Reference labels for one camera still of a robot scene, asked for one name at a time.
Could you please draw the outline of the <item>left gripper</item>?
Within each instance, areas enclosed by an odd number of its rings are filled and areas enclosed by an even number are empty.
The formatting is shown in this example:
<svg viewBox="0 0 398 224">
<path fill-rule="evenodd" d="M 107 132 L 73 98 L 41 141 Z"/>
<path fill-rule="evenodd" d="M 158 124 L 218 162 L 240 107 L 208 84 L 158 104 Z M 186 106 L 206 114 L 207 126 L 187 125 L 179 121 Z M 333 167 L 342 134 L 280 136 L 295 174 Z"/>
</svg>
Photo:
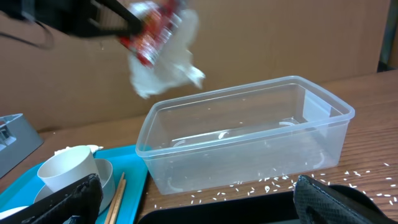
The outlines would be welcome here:
<svg viewBox="0 0 398 224">
<path fill-rule="evenodd" d="M 94 25 L 90 17 L 95 12 Z M 90 38 L 136 35 L 142 22 L 117 0 L 1 0 L 11 19 L 43 23 L 64 34 Z"/>
</svg>

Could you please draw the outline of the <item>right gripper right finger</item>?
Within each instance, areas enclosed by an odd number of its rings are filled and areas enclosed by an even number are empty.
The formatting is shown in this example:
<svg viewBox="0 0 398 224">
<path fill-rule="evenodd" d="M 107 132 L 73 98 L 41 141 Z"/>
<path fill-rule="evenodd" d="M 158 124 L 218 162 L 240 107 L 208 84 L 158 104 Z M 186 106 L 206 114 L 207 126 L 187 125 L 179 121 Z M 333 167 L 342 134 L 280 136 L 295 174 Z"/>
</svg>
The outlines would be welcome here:
<svg viewBox="0 0 398 224">
<path fill-rule="evenodd" d="M 395 224 L 395 221 L 323 185 L 300 175 L 294 190 L 295 209 L 301 224 Z"/>
</svg>

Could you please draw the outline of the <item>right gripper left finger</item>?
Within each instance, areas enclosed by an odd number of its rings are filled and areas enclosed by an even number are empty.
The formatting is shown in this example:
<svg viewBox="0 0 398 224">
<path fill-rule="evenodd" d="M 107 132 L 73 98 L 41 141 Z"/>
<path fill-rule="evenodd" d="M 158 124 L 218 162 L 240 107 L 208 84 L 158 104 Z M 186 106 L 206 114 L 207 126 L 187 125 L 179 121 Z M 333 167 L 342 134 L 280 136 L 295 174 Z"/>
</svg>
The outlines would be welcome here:
<svg viewBox="0 0 398 224">
<path fill-rule="evenodd" d="M 103 190 L 100 177 L 90 174 L 1 220 L 9 224 L 95 223 Z"/>
</svg>

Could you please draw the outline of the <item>red snack wrapper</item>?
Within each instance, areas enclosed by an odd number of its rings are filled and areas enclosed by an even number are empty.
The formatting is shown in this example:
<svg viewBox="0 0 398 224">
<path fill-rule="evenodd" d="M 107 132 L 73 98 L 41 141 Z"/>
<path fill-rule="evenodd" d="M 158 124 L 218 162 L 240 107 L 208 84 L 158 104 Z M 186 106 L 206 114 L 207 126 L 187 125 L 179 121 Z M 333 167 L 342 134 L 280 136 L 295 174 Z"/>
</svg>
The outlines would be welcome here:
<svg viewBox="0 0 398 224">
<path fill-rule="evenodd" d="M 138 35 L 120 37 L 120 43 L 129 49 L 138 61 L 147 67 L 155 65 L 163 46 L 169 41 L 181 21 L 179 16 L 186 6 L 183 0 L 135 2 L 130 12 L 141 20 L 142 30 Z"/>
</svg>

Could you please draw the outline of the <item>grey bowl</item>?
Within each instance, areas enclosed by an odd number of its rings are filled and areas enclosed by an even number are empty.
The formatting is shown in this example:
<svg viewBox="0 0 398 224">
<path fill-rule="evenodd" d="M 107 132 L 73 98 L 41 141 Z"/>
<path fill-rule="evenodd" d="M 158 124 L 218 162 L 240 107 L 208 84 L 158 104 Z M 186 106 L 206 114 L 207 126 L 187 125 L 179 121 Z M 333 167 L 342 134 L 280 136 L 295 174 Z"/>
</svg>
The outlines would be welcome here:
<svg viewBox="0 0 398 224">
<path fill-rule="evenodd" d="M 99 206 L 99 212 L 101 213 L 111 203 L 114 193 L 116 191 L 114 177 L 113 177 L 113 165 L 106 159 L 95 159 L 96 166 L 99 171 L 99 181 L 102 186 L 103 198 Z M 44 185 L 39 193 L 36 195 L 34 202 L 41 200 L 47 200 L 50 198 L 62 198 L 73 192 L 73 189 L 79 185 L 79 180 L 66 186 L 65 188 L 52 192 L 46 185 Z"/>
</svg>

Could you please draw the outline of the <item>white plastic cup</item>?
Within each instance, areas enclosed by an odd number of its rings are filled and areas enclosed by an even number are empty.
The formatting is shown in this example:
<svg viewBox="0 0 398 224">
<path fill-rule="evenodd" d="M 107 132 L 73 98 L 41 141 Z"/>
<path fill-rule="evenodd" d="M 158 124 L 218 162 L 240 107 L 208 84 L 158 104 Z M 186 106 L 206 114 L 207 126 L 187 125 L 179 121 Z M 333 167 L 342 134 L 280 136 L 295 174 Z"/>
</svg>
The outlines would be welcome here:
<svg viewBox="0 0 398 224">
<path fill-rule="evenodd" d="M 37 176 L 57 192 L 90 174 L 99 174 L 88 146 L 75 146 L 52 156 L 37 171 Z"/>
</svg>

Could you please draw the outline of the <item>white napkin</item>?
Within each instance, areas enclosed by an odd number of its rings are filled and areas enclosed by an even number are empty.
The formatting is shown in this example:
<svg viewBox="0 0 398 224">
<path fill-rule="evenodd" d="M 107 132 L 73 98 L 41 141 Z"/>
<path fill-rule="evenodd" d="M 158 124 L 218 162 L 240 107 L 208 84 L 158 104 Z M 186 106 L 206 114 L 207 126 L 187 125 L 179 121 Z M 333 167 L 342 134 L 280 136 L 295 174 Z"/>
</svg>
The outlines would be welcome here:
<svg viewBox="0 0 398 224">
<path fill-rule="evenodd" d="M 193 66 L 193 54 L 188 49 L 197 35 L 198 24 L 196 11 L 183 10 L 177 30 L 160 51 L 153 67 L 144 66 L 136 56 L 129 55 L 129 80 L 141 98 L 161 95 L 188 84 L 202 87 L 205 74 Z"/>
</svg>

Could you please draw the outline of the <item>grey dishwasher rack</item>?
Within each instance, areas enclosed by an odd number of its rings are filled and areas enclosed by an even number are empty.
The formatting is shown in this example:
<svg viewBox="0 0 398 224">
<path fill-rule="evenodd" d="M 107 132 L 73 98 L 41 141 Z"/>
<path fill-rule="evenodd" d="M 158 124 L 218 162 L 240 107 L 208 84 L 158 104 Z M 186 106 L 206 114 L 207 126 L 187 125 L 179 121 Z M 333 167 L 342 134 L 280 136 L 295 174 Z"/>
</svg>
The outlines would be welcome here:
<svg viewBox="0 0 398 224">
<path fill-rule="evenodd" d="M 22 113 L 1 117 L 1 177 L 44 143 Z"/>
</svg>

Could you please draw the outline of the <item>black plastic tray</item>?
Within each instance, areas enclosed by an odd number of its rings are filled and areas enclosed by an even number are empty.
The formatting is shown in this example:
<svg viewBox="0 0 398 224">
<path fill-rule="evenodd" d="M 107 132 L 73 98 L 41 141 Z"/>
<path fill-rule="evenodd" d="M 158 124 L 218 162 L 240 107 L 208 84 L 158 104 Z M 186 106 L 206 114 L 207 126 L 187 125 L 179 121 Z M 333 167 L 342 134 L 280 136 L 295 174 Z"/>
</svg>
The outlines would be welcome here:
<svg viewBox="0 0 398 224">
<path fill-rule="evenodd" d="M 383 214 L 370 199 L 344 186 L 329 186 L 346 197 Z M 151 212 L 141 223 L 300 223 L 294 190 L 279 194 L 236 199 Z"/>
</svg>

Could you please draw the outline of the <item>left wooden chopstick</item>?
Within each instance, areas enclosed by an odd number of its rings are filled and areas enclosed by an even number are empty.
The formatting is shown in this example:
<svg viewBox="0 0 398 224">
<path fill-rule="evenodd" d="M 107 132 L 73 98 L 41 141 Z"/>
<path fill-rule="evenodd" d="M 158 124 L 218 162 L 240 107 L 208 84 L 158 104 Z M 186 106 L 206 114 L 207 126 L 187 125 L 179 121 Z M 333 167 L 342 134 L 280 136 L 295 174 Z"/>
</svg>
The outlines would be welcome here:
<svg viewBox="0 0 398 224">
<path fill-rule="evenodd" d="M 114 195 L 114 197 L 113 197 L 113 199 L 111 201 L 111 204 L 109 206 L 108 213 L 107 213 L 106 219 L 104 221 L 104 224 L 109 224 L 110 223 L 110 219 L 111 219 L 111 216 L 112 216 L 112 213 L 113 213 L 113 210 L 114 210 L 114 206 L 116 204 L 117 197 L 118 197 L 118 195 L 119 195 L 119 193 L 121 191 L 121 186 L 122 186 L 123 180 L 124 180 L 124 172 L 121 174 L 121 178 L 119 180 L 118 187 L 117 187 L 117 189 L 115 191 L 115 195 Z"/>
</svg>

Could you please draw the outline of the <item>wooden chopstick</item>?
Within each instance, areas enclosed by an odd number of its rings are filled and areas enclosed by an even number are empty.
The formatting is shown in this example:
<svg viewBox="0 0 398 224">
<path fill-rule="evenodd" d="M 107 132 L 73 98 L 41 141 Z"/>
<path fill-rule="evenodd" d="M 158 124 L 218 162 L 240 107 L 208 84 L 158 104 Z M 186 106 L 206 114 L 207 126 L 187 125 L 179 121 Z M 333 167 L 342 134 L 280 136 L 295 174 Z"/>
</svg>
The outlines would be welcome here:
<svg viewBox="0 0 398 224">
<path fill-rule="evenodd" d="M 116 204 L 117 197 L 118 197 L 118 195 L 119 195 L 119 193 L 121 191 L 121 186 L 122 186 L 123 180 L 124 180 L 124 172 L 121 174 L 121 178 L 119 180 L 118 187 L 117 187 L 117 189 L 115 191 L 115 195 L 114 195 L 114 197 L 113 197 L 113 199 L 111 201 L 111 204 L 109 206 L 108 213 L 107 213 L 106 219 L 104 221 L 104 224 L 109 224 L 110 223 L 110 219 L 111 219 L 111 216 L 112 216 L 112 213 L 113 213 L 113 210 L 114 210 L 114 206 Z"/>
<path fill-rule="evenodd" d="M 118 191 L 117 191 L 116 201 L 115 201 L 115 204 L 114 204 L 114 207 L 113 207 L 113 211 L 111 213 L 111 218 L 109 220 L 109 224 L 115 224 L 116 223 L 116 220 L 117 220 L 117 217 L 118 217 L 118 213 L 119 213 L 119 209 L 120 209 L 120 206 L 121 206 L 121 202 L 122 202 L 122 199 L 123 199 L 123 194 L 124 194 L 125 187 L 126 187 L 126 179 L 123 179 L 121 181 L 120 187 L 118 188 Z"/>
</svg>

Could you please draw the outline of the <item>right wooden chopstick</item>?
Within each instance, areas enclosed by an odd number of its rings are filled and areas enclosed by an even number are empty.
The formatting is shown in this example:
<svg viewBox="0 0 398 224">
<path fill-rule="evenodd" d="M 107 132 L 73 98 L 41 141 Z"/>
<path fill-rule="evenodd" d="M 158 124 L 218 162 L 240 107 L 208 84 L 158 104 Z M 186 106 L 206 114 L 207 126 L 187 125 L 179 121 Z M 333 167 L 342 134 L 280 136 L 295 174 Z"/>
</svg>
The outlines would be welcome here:
<svg viewBox="0 0 398 224">
<path fill-rule="evenodd" d="M 120 187 L 118 188 L 118 191 L 117 191 L 116 201 L 115 201 L 115 204 L 114 204 L 114 207 L 113 207 L 113 211 L 111 213 L 111 218 L 109 220 L 109 224 L 115 224 L 116 223 L 116 220 L 117 220 L 117 217 L 118 217 L 118 213 L 119 213 L 119 209 L 120 209 L 120 206 L 121 206 L 121 202 L 122 202 L 122 199 L 123 199 L 123 194 L 124 194 L 125 187 L 126 187 L 126 179 L 123 179 L 121 181 Z"/>
</svg>

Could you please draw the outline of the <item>teal plastic tray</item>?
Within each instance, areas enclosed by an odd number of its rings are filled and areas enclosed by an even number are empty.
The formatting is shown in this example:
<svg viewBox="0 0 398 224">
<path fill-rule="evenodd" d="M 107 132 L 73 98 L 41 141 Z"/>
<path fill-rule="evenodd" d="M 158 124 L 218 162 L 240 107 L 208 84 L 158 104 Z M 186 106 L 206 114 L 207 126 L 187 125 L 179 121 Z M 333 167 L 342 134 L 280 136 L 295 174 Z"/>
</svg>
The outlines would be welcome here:
<svg viewBox="0 0 398 224">
<path fill-rule="evenodd" d="M 134 223 L 148 172 L 144 161 L 136 154 L 135 146 L 100 150 L 94 153 L 94 158 L 106 159 L 112 163 L 115 183 L 118 183 L 121 175 L 124 174 L 126 186 L 116 223 Z M 40 166 L 37 164 L 26 171 L 1 194 L 2 212 L 34 203 L 36 195 L 44 186 L 37 176 Z"/>
</svg>

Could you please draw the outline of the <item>brown cardboard backdrop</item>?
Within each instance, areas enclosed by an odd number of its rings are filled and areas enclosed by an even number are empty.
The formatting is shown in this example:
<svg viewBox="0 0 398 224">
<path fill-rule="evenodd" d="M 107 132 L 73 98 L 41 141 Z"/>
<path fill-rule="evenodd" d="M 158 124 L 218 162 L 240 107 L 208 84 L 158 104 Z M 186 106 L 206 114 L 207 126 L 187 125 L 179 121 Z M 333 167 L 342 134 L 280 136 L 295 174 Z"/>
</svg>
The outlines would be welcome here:
<svg viewBox="0 0 398 224">
<path fill-rule="evenodd" d="M 299 75 L 313 82 L 375 72 L 389 1 L 192 1 L 200 20 L 190 50 L 203 91 Z M 53 31 L 41 50 L 1 39 L 1 114 L 35 129 L 146 114 L 158 101 L 198 93 L 192 85 L 147 100 L 129 82 L 127 50 L 114 39 Z"/>
</svg>

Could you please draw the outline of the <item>clear plastic bin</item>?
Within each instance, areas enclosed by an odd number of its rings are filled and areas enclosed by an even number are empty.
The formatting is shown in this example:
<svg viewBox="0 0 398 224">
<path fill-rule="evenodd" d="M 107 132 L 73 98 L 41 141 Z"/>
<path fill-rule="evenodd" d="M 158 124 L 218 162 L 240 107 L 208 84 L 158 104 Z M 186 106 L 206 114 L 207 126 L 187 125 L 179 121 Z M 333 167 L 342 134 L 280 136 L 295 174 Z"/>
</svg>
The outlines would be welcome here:
<svg viewBox="0 0 398 224">
<path fill-rule="evenodd" d="M 164 195 L 285 177 L 339 163 L 355 110 L 287 76 L 156 103 L 136 142 Z"/>
</svg>

